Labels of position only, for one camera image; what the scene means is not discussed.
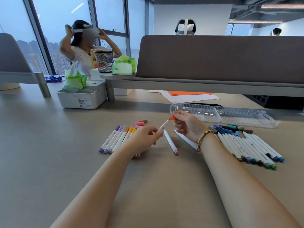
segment mesh pen holder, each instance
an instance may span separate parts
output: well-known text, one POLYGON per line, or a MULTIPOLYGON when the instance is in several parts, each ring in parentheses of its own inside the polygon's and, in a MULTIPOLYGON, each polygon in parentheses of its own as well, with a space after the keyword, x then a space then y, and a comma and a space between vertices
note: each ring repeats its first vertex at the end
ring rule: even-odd
POLYGON ((112 51, 95 51, 98 72, 110 73, 112 72, 113 52, 112 51))

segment green tissue package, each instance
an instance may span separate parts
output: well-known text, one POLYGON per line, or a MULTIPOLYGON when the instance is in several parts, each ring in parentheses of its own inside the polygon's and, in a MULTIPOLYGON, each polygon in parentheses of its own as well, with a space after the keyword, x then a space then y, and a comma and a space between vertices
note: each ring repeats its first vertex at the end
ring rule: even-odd
POLYGON ((87 76, 81 74, 77 69, 77 62, 73 63, 71 70, 65 71, 65 84, 62 88, 63 90, 70 90, 72 92, 76 92, 79 89, 83 89, 87 85, 87 76))
POLYGON ((132 75, 136 70, 135 58, 120 56, 112 66, 112 74, 114 75, 132 75))

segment sky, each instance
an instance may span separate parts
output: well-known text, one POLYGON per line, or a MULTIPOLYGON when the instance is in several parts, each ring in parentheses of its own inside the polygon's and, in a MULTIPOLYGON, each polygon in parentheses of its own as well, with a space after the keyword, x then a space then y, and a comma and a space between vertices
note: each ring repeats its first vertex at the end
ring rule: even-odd
MULTIPOLYGON (((144 0, 128 0, 131 48, 139 49, 144 36, 144 0)), ((88 0, 33 0, 44 36, 49 42, 60 42, 65 36, 65 24, 81 19, 91 22, 88 0)), ((125 33, 123 0, 95 0, 98 26, 125 33)), ((22 0, 1 0, 0 25, 15 40, 36 40, 22 0)), ((125 38, 110 36, 118 47, 125 48, 125 38)))

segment window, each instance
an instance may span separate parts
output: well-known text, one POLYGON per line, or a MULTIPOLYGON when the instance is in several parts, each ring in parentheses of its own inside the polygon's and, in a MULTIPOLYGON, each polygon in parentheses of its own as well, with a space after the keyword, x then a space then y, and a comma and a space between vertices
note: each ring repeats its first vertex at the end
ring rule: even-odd
POLYGON ((98 27, 125 33, 123 0, 95 0, 98 27))
POLYGON ((39 22, 51 54, 57 74, 64 75, 70 63, 59 51, 59 42, 66 35, 65 24, 72 26, 75 20, 91 22, 88 0, 33 0, 39 22))
POLYGON ((11 34, 33 72, 48 71, 22 0, 1 0, 0 33, 11 34))
POLYGON ((145 0, 128 0, 131 57, 138 62, 139 47, 145 35, 145 0))
POLYGON ((149 34, 154 34, 154 4, 149 2, 149 34))
POLYGON ((233 26, 233 24, 228 24, 227 25, 227 29, 226 29, 226 34, 225 35, 227 35, 227 36, 231 35, 232 26, 233 26))
POLYGON ((234 24, 231 35, 248 36, 251 24, 234 24))
MULTIPOLYGON (((122 54, 127 56, 126 38, 119 37, 119 36, 113 36, 113 35, 108 35, 108 36, 118 46, 118 48, 120 49, 122 54)), ((111 47, 105 40, 101 40, 101 46, 111 49, 111 47)))

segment beaded bracelet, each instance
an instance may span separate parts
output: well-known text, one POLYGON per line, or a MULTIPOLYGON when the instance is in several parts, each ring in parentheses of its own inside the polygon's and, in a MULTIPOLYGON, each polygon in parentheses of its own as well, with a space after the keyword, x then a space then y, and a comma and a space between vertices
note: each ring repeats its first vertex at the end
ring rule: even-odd
POLYGON ((201 135, 199 140, 197 141, 197 148, 200 149, 201 142, 203 141, 203 138, 208 134, 208 133, 214 133, 212 130, 207 130, 205 133, 201 135))

